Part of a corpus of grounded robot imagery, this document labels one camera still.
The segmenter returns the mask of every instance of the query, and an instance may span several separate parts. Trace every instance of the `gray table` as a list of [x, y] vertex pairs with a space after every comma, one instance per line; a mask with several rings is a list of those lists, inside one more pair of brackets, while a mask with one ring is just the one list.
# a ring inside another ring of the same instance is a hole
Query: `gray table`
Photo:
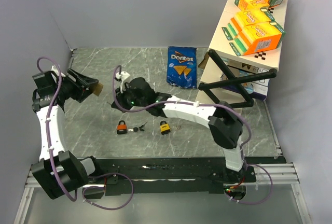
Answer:
[[[197, 50], [198, 63], [205, 48]], [[68, 149], [78, 157], [206, 157], [223, 156], [210, 131], [196, 123], [166, 119], [172, 132], [161, 135], [160, 117], [146, 111], [128, 114], [114, 110], [112, 74], [121, 64], [134, 77], [144, 77], [156, 90], [194, 101], [198, 90], [185, 90], [166, 83], [167, 48], [80, 48], [74, 51], [72, 68], [79, 73], [99, 79], [104, 85], [99, 97], [92, 95], [79, 104], [68, 100], [65, 105], [65, 137]], [[198, 81], [202, 70], [198, 68]], [[247, 156], [275, 156], [275, 141], [263, 102], [245, 108], [242, 116], [253, 131], [252, 140], [244, 147]], [[129, 128], [146, 121], [145, 132], [117, 135], [116, 127], [124, 120]], [[244, 128], [243, 138], [247, 137]]]

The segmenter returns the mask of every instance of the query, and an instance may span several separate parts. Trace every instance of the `wall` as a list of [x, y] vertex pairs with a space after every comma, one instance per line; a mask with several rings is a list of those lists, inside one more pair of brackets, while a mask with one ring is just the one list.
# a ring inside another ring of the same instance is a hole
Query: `wall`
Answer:
[[329, 1], [288, 1], [280, 71], [268, 97], [282, 150], [295, 164], [314, 223], [331, 223]]
[[70, 50], [43, 0], [0, 0], [0, 208], [13, 223], [31, 163], [40, 154], [40, 128], [31, 110], [36, 60], [46, 55], [65, 67]]
[[226, 0], [46, 0], [71, 48], [207, 47]]

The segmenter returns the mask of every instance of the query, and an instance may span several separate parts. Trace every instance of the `purple cable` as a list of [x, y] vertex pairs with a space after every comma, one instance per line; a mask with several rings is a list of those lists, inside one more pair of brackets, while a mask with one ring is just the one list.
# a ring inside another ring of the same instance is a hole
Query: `purple cable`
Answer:
[[258, 201], [258, 202], [243, 202], [243, 201], [237, 201], [237, 200], [231, 198], [228, 194], [225, 194], [225, 195], [226, 195], [229, 199], [231, 199], [231, 201], [236, 202], [236, 203], [240, 203], [240, 204], [244, 204], [244, 205], [258, 205], [258, 204], [261, 204], [261, 203], [263, 203], [263, 202], [266, 202], [266, 201], [271, 197], [271, 195], [272, 195], [272, 188], [273, 188], [273, 182], [272, 182], [272, 177], [271, 177], [270, 173], [269, 173], [267, 170], [265, 170], [265, 168], [263, 168], [262, 166], [260, 166], [260, 165], [258, 165], [258, 164], [255, 164], [255, 163], [250, 163], [250, 164], [248, 164], [247, 166], [256, 166], [256, 167], [259, 167], [259, 168], [261, 168], [263, 171], [265, 171], [265, 173], [268, 175], [268, 177], [269, 177], [269, 179], [270, 179], [270, 183], [271, 183], [271, 184], [270, 184], [270, 191], [269, 191], [268, 195], [267, 195], [264, 199], [262, 199], [262, 200], [260, 200], [260, 201]]
[[39, 71], [43, 72], [43, 70], [40, 68], [39, 66], [39, 62], [42, 60], [42, 59], [45, 59], [45, 60], [49, 60], [50, 62], [52, 62], [56, 67], [57, 67], [57, 70], [58, 70], [58, 73], [59, 73], [59, 83], [58, 83], [58, 87], [57, 87], [57, 90], [55, 92], [55, 94], [53, 95], [53, 98], [51, 100], [51, 103], [49, 105], [49, 108], [48, 108], [48, 111], [46, 113], [46, 137], [47, 137], [47, 146], [48, 146], [48, 151], [50, 153], [50, 162], [51, 162], [51, 167], [52, 167], [52, 170], [53, 170], [53, 173], [54, 173], [54, 176], [58, 182], [58, 185], [60, 186], [60, 188], [62, 189], [63, 193], [72, 201], [72, 202], [75, 202], [77, 200], [77, 190], [75, 190], [75, 196], [72, 197], [69, 192], [67, 191], [67, 189], [64, 187], [63, 183], [61, 182], [61, 179], [59, 177], [59, 174], [57, 172], [57, 168], [56, 168], [56, 165], [54, 163], [54, 157], [53, 157], [53, 150], [50, 149], [50, 147], [52, 147], [52, 141], [51, 141], [51, 132], [50, 132], [50, 121], [47, 121], [47, 119], [50, 118], [51, 116], [51, 111], [52, 111], [52, 108], [53, 108], [53, 104], [54, 102], [56, 101], [57, 99], [57, 96], [60, 92], [60, 89], [61, 89], [61, 84], [62, 84], [62, 75], [61, 75], [61, 70], [60, 70], [60, 67], [59, 65], [51, 58], [48, 58], [48, 57], [40, 57], [38, 58], [37, 60], [37, 68], [39, 69]]
[[[115, 70], [114, 70], [114, 73], [113, 73], [113, 81], [112, 81], [112, 85], [113, 85], [113, 98], [114, 98], [114, 102], [115, 104], [117, 105], [117, 107], [124, 111], [124, 112], [127, 112], [127, 113], [138, 113], [139, 111], [144, 111], [150, 107], [153, 107], [153, 106], [156, 106], [156, 105], [159, 105], [159, 104], [183, 104], [183, 105], [193, 105], [193, 103], [190, 103], [190, 102], [177, 102], [177, 101], [160, 101], [160, 102], [155, 102], [155, 103], [152, 103], [148, 106], [145, 106], [145, 107], [142, 107], [140, 109], [136, 109], [136, 110], [127, 110], [125, 108], [123, 108], [120, 103], [118, 102], [118, 100], [116, 99], [116, 92], [115, 92], [115, 85], [114, 85], [114, 81], [115, 81], [115, 76], [116, 76], [116, 73], [117, 73], [117, 70], [120, 69], [120, 72], [121, 72], [121, 65], [118, 65], [116, 66]], [[240, 149], [242, 150], [242, 147], [249, 142], [249, 140], [251, 139], [252, 137], [252, 133], [251, 133], [251, 129], [250, 129], [250, 126], [248, 124], [248, 122], [241, 116], [239, 115], [236, 111], [234, 111], [232, 108], [229, 108], [227, 106], [224, 106], [224, 105], [219, 105], [219, 104], [200, 104], [199, 106], [213, 106], [213, 107], [219, 107], [219, 108], [223, 108], [231, 113], [233, 113], [244, 125], [245, 127], [247, 128], [248, 130], [248, 138], [246, 139], [246, 141], [244, 141], [241, 145], [240, 145]]]
[[101, 205], [95, 204], [95, 203], [89, 201], [88, 199], [86, 199], [85, 196], [84, 196], [85, 191], [88, 190], [88, 189], [99, 189], [100, 187], [98, 187], [98, 186], [91, 186], [91, 187], [85, 188], [85, 189], [82, 191], [82, 197], [83, 197], [84, 201], [87, 202], [87, 203], [90, 203], [91, 205], [93, 205], [93, 206], [95, 206], [95, 207], [98, 207], [98, 208], [101, 208], [101, 209], [104, 209], [104, 210], [118, 210], [118, 209], [121, 209], [121, 208], [127, 206], [128, 203], [129, 203], [129, 202], [131, 201], [131, 199], [133, 198], [133, 195], [134, 195], [134, 185], [133, 185], [133, 182], [131, 181], [131, 179], [130, 179], [128, 176], [123, 175], [123, 174], [120, 174], [120, 173], [107, 173], [107, 174], [104, 174], [104, 175], [101, 175], [101, 176], [90, 176], [89, 178], [91, 178], [91, 179], [98, 179], [98, 178], [101, 178], [101, 177], [111, 176], [111, 175], [123, 176], [123, 177], [125, 177], [125, 178], [130, 182], [130, 185], [131, 185], [131, 193], [130, 193], [130, 196], [129, 196], [128, 200], [127, 200], [123, 205], [121, 205], [121, 206], [119, 206], [119, 207], [114, 207], [114, 208], [111, 208], [111, 207], [103, 207], [103, 206], [101, 206]]

